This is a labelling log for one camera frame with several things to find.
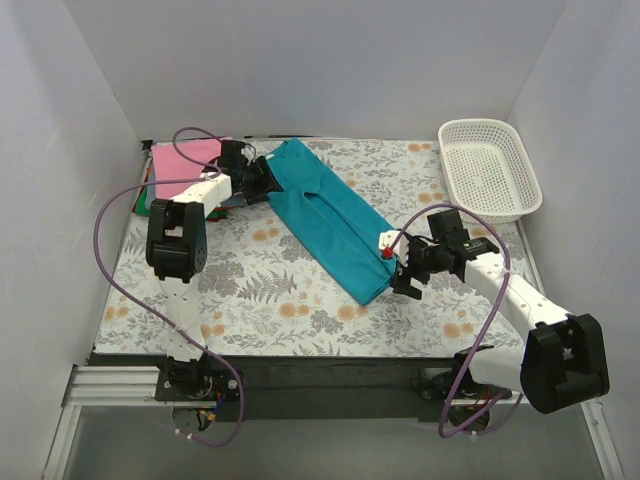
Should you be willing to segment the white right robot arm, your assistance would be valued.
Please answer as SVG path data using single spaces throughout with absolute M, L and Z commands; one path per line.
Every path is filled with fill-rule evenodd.
M 383 258 L 396 262 L 394 293 L 421 299 L 414 281 L 449 273 L 492 302 L 520 335 L 520 352 L 489 345 L 454 356 L 452 388 L 475 397 L 487 386 L 524 395 L 540 413 L 606 395 L 610 380 L 600 323 L 590 314 L 574 315 L 545 298 L 510 269 L 505 248 L 471 238 L 459 213 L 447 209 L 427 218 L 431 239 L 404 230 L 379 237 Z

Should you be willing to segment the teal t-shirt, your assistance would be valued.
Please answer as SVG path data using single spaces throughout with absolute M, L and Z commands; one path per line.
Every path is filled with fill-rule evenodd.
M 267 163 L 282 187 L 268 194 L 273 211 L 359 305 L 371 303 L 395 273 L 378 250 L 392 225 L 296 138 Z

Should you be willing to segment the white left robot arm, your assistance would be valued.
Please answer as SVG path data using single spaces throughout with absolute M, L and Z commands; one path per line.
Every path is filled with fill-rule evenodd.
M 203 169 L 197 182 L 168 199 L 151 202 L 146 261 L 166 300 L 169 346 L 163 373 L 168 385 L 193 399 L 210 399 L 217 388 L 204 359 L 204 338 L 197 321 L 199 274 L 206 265 L 207 217 L 235 194 L 247 204 L 280 192 L 268 160 L 249 160 L 238 141 L 224 140 L 221 154 Z

